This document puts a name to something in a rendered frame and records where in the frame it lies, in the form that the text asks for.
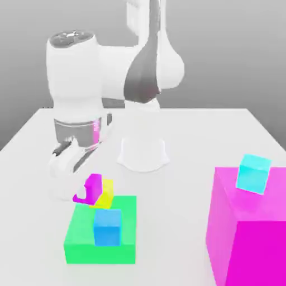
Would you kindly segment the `small yellow cube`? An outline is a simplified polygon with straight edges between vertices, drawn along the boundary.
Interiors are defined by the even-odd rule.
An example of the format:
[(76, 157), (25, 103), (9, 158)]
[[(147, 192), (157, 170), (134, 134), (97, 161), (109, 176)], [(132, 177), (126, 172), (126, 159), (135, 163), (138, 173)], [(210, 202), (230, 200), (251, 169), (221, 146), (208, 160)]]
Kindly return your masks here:
[(110, 209), (113, 200), (113, 180), (102, 179), (102, 194), (90, 208)]

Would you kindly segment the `large green box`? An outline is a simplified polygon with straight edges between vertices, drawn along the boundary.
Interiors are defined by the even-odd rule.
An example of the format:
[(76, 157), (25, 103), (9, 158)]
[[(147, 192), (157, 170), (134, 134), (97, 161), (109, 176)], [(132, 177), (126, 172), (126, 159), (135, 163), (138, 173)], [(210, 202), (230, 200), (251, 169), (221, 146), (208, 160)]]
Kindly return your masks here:
[(96, 209), (77, 203), (64, 240), (69, 264), (134, 264), (136, 257), (136, 196), (114, 196), (110, 209), (121, 210), (120, 246), (96, 246), (93, 222)]

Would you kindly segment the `small blue cube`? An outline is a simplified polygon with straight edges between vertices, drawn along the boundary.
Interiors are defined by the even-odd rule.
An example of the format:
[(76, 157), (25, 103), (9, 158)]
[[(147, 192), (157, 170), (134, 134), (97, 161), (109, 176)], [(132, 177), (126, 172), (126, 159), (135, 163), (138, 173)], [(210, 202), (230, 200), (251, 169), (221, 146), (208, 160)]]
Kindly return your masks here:
[(95, 245), (120, 246), (121, 221), (120, 209), (96, 209), (93, 222)]

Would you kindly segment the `small cyan cube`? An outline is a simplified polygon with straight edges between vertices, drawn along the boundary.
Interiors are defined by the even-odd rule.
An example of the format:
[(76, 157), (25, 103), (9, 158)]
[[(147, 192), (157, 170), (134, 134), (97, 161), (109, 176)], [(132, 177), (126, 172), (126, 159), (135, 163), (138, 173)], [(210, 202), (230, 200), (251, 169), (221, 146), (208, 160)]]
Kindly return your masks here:
[(269, 177), (271, 160), (245, 154), (239, 166), (236, 188), (263, 195)]

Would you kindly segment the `large magenta box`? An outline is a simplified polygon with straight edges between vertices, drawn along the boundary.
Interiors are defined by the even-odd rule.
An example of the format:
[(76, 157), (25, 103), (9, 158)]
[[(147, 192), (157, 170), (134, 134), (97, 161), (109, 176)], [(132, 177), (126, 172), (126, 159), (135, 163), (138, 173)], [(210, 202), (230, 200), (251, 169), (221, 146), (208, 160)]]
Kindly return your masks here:
[(238, 169), (216, 167), (206, 246), (216, 286), (286, 286), (286, 168), (263, 195), (235, 187)]

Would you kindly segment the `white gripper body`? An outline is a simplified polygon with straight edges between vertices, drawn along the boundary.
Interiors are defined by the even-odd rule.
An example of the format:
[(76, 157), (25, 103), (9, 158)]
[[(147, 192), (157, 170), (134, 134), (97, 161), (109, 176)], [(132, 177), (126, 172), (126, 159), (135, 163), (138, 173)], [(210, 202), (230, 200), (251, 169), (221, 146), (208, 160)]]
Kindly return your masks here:
[(98, 147), (80, 147), (77, 140), (64, 140), (56, 146), (48, 163), (55, 199), (66, 202), (75, 194), (84, 197), (83, 185), (92, 173), (89, 161)]

